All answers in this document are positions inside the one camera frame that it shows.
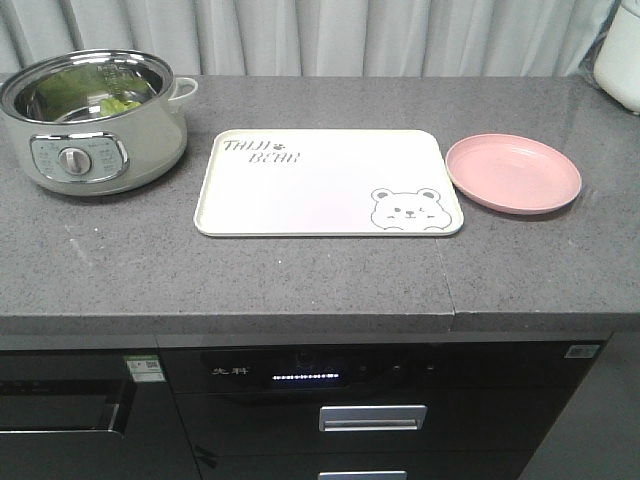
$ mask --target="pot handle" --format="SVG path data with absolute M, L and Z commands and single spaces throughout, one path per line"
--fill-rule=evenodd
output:
M 197 91 L 198 82 L 193 78 L 177 77 L 175 79 L 175 88 L 169 97 L 171 110 L 174 112 L 180 110 L 180 107 L 191 101 Z

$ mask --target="brand logo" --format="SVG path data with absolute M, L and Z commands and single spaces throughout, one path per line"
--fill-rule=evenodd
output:
M 211 370 L 211 375 L 248 375 L 249 367 L 216 367 Z

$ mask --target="digital display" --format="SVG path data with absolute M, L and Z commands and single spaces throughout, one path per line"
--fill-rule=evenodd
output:
M 297 375 L 274 375 L 271 377 L 273 381 L 288 381 L 288 380 L 336 380 L 340 378 L 339 373 L 311 373 L 311 374 L 297 374 Z

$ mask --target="label sticker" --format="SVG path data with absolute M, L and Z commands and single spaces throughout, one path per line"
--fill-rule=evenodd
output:
M 593 358 L 600 350 L 600 345 L 571 345 L 564 358 Z
M 128 355 L 124 357 L 136 383 L 164 382 L 164 372 L 157 355 Z

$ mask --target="electric hot pot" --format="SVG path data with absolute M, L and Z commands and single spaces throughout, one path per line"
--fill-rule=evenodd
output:
M 9 78 L 0 108 L 32 180 L 67 195 L 106 195 L 175 165 L 187 144 L 182 107 L 197 88 L 153 55 L 85 50 Z

